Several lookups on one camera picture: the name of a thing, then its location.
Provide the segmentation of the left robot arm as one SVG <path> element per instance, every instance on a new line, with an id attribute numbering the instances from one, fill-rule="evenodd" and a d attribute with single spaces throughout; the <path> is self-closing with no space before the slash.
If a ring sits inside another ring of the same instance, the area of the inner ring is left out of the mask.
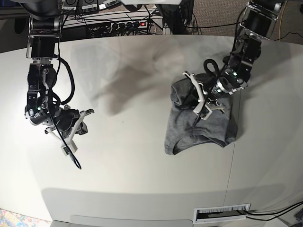
<path id="1" fill-rule="evenodd" d="M 214 59 L 206 59 L 203 80 L 184 72 L 192 87 L 185 97 L 185 105 L 198 106 L 202 111 L 215 105 L 219 98 L 233 95 L 244 89 L 251 76 L 254 62 L 261 55 L 263 39 L 273 33 L 283 0 L 250 0 L 237 18 L 234 41 L 229 55 L 219 68 Z"/>

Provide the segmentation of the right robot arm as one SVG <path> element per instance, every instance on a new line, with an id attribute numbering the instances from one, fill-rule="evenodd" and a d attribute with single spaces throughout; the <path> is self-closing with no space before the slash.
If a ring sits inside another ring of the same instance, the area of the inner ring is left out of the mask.
<path id="1" fill-rule="evenodd" d="M 92 111 L 80 112 L 68 106 L 75 82 L 70 66 L 60 56 L 64 24 L 68 16 L 81 10 L 81 5 L 76 0 L 22 0 L 20 5 L 30 14 L 27 58 L 33 60 L 27 76 L 26 119 L 35 126 L 46 125 L 46 133 L 58 130 L 64 138 L 72 133 L 86 134 L 88 129 L 82 117 Z M 68 71 L 71 93 L 66 99 L 60 99 L 53 91 L 59 74 L 52 64 L 54 59 Z"/>

